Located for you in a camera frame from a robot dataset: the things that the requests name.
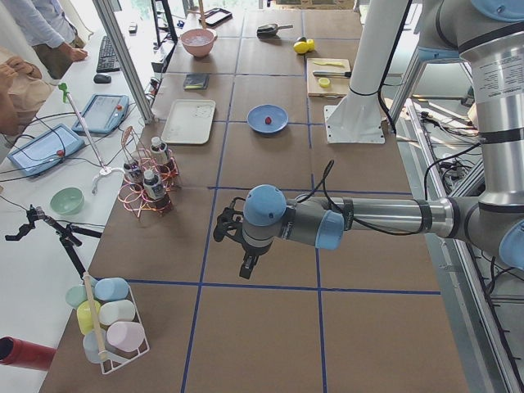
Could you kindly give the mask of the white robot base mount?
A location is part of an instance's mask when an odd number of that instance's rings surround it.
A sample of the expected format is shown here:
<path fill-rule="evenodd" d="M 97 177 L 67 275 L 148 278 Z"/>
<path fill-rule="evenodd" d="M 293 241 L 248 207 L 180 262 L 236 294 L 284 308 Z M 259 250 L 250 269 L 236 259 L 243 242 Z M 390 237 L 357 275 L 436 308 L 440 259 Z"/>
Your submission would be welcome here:
<path fill-rule="evenodd" d="M 349 91 L 325 120 L 327 141 L 383 144 L 380 90 L 395 46 L 404 30 L 410 1 L 374 0 L 369 3 Z"/>

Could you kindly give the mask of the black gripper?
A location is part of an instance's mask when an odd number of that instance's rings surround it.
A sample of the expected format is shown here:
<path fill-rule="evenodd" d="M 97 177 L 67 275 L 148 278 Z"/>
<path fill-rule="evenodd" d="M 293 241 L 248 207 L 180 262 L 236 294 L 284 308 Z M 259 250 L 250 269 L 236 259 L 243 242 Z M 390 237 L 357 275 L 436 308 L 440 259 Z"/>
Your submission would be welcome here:
<path fill-rule="evenodd" d="M 243 213 L 235 208 L 237 201 L 245 201 L 245 199 L 242 197 L 234 197 L 230 204 L 218 215 L 213 231 L 213 238 L 216 242 L 222 242 L 227 237 L 233 242 L 245 247 L 246 241 L 242 235 Z M 244 279 L 250 279 L 257 261 L 257 254 L 246 251 L 240 267 L 239 276 Z"/>

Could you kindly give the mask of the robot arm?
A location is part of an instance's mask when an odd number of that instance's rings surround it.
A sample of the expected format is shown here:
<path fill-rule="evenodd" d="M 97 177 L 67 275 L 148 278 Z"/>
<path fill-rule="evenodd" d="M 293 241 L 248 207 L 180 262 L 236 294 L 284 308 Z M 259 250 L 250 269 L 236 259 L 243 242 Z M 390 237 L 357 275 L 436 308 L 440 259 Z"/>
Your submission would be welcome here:
<path fill-rule="evenodd" d="M 523 267 L 523 130 L 481 133 L 485 191 L 480 196 L 434 201 L 331 198 L 287 199 L 275 186 L 254 187 L 242 210 L 218 216 L 216 242 L 225 238 L 245 251 L 240 276 L 249 278 L 274 238 L 335 250 L 344 232 L 369 229 L 392 236 L 434 233 L 458 239 L 515 269 Z"/>
<path fill-rule="evenodd" d="M 418 44 L 470 65 L 481 133 L 523 130 L 522 1 L 425 1 Z"/>

